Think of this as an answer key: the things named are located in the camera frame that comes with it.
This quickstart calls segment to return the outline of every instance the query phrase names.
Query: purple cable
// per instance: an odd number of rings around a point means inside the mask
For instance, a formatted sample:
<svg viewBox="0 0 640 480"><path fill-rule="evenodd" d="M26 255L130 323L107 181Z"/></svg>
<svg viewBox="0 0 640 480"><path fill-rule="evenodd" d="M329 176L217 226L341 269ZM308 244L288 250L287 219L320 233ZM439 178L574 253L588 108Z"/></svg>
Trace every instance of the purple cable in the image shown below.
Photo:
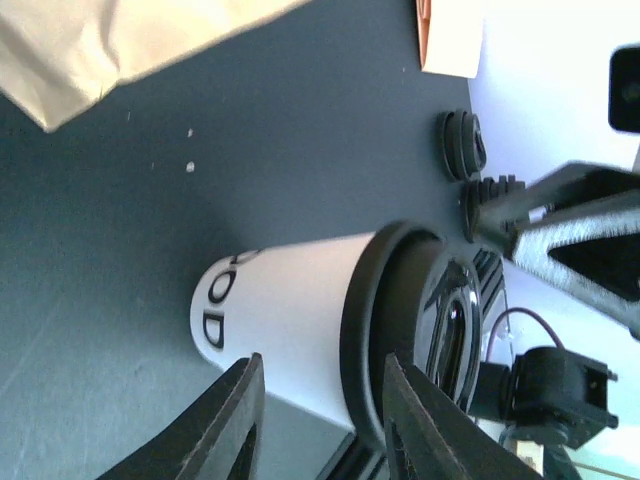
<svg viewBox="0 0 640 480"><path fill-rule="evenodd" d="M491 352L493 350L493 344L496 341L496 335L498 334L498 328L500 327L500 324L502 323L502 321L510 313L524 313L525 315L530 316L536 322L538 322L542 326L542 328L545 329L545 331L549 334L549 336L553 340L553 343L556 344L556 347L564 349L564 344L562 343L562 340L560 340L560 337L558 337L558 334L553 331L553 328L551 328L551 325L549 325L544 318L542 318L540 315L538 315L533 310L529 310L528 308L511 307L511 308L507 308L504 312L502 312L500 315L498 315L498 318L496 318L496 323L494 323L493 327L491 328L491 334L489 335L489 343L487 345L487 356L485 358L485 361L488 362L489 358L491 358Z"/></svg>

